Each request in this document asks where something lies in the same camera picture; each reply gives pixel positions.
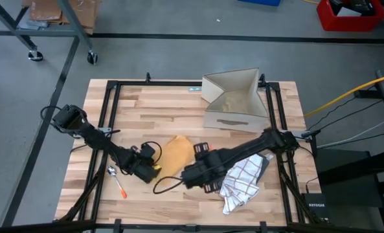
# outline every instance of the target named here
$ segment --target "wooden table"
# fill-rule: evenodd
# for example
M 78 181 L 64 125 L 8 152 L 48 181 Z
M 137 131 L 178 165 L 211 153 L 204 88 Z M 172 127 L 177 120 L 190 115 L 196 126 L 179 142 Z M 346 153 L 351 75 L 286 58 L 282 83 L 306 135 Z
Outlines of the wooden table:
M 98 124 L 106 84 L 107 80 L 91 80 L 89 84 L 84 110 L 88 114 L 88 121 L 94 126 Z M 280 82 L 280 86 L 288 128 L 305 129 L 295 82 Z M 265 92 L 259 93 L 267 107 Z M 112 96 L 114 93 L 111 93 L 107 120 Z M 273 100 L 279 128 L 274 94 Z M 112 141 L 129 148 L 132 145 L 139 147 L 149 140 L 164 145 L 175 135 L 186 135 L 193 143 L 208 142 L 215 148 L 230 148 L 259 136 L 242 131 L 203 128 L 202 116 L 207 106 L 200 91 L 189 91 L 188 87 L 124 86 L 120 92 L 114 125 L 114 129 L 121 129 L 121 132 L 114 134 Z M 76 140 L 74 147 L 82 144 L 81 140 Z M 309 144 L 300 144 L 310 149 Z M 71 154 L 55 218 L 62 217 L 83 192 L 91 152 L 90 148 L 84 147 Z M 300 191 L 305 192 L 306 182 L 317 177 L 313 157 L 299 149 L 294 161 Z M 115 165 L 110 158 L 107 163 Z M 218 194 L 205 194 L 203 189 L 197 187 L 187 190 L 185 186 L 178 186 L 171 192 L 155 195 L 152 192 L 153 184 L 146 184 L 134 175 L 124 176 L 119 173 L 118 178 L 128 198 L 120 196 L 116 182 L 106 175 L 98 209 L 98 223 L 114 223 L 115 219 L 121 219 L 125 224 L 256 226 L 260 221 L 266 221 L 268 226 L 286 226 L 276 157 L 260 179 L 259 194 L 227 216 L 222 213 L 224 200 Z M 308 188 L 310 192 L 320 192 L 318 179 L 310 182 Z M 295 200 L 289 190 L 288 194 L 293 220 L 296 221 Z M 90 216 L 92 203 L 93 194 L 88 202 L 86 218 Z

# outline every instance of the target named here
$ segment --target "caster wheel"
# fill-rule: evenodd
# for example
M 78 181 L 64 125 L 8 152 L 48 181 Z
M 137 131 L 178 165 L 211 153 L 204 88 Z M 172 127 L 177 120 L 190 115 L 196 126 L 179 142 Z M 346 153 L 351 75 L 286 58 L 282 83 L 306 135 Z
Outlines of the caster wheel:
M 34 55 L 29 52 L 28 53 L 28 59 L 31 60 L 31 61 L 42 61 L 43 60 L 43 55 L 41 52 L 36 52 L 37 56 L 34 57 Z
M 96 52 L 88 52 L 87 61 L 88 61 L 91 65 L 95 65 L 95 64 L 96 64 L 96 61 L 98 61 L 98 55 L 96 54 Z

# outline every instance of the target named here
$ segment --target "orange-handled spoon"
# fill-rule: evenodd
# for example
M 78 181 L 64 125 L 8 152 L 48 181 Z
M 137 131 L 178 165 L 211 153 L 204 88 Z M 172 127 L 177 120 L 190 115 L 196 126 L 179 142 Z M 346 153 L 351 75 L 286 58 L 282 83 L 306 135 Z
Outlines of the orange-handled spoon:
M 107 172 L 110 176 L 114 177 L 115 178 L 115 181 L 117 182 L 119 188 L 120 188 L 120 193 L 122 195 L 123 198 L 127 198 L 127 194 L 126 192 L 124 191 L 124 189 L 121 187 L 121 184 L 120 184 L 120 181 L 117 179 L 117 171 L 114 167 L 112 166 L 108 166 L 107 168 Z

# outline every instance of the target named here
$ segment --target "gray concrete floor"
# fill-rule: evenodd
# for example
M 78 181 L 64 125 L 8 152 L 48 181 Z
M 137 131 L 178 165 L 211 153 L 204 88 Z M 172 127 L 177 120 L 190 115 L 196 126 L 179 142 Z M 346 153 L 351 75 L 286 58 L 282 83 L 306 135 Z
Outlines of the gray concrete floor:
M 17 2 L 1 1 L 14 16 L 19 12 Z M 101 5 L 95 31 L 384 38 L 384 22 L 371 33 L 325 32 L 315 6 L 301 0 L 283 0 L 278 8 L 235 0 L 107 0 Z M 32 145 L 39 110 L 49 101 L 72 43 L 71 38 L 32 39 L 44 54 L 41 63 L 28 61 L 26 48 L 16 38 L 0 37 L 0 217 Z M 86 62 L 86 48 L 80 45 L 59 106 L 82 105 L 92 78 L 143 79 L 150 72 L 156 78 L 200 79 L 205 73 L 259 67 L 268 80 L 296 81 L 306 113 L 373 80 L 374 71 L 384 69 L 384 46 L 158 39 L 94 39 L 93 44 L 98 65 Z M 323 124 L 372 102 L 355 100 Z M 323 114 L 307 118 L 307 125 Z M 326 128 L 318 137 L 319 144 L 351 137 L 382 121 L 384 106 L 379 104 Z M 372 133 L 382 132 L 384 125 Z M 72 143 L 69 136 L 48 131 L 15 224 L 52 220 Z M 384 136 L 340 148 L 379 153 L 384 151 Z M 332 212 L 337 215 L 346 210 L 356 218 L 337 219 L 338 225 L 382 227 L 378 215 L 368 208 L 342 207 Z

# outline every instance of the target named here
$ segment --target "white checkered towel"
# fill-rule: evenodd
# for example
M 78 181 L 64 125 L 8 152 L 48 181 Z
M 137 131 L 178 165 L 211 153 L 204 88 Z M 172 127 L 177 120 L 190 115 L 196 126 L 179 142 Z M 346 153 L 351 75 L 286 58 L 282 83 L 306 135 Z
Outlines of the white checkered towel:
M 262 160 L 261 156 L 252 155 L 237 162 L 227 172 L 220 190 L 221 197 L 225 198 L 224 214 L 229 214 L 258 194 L 256 179 L 261 172 Z

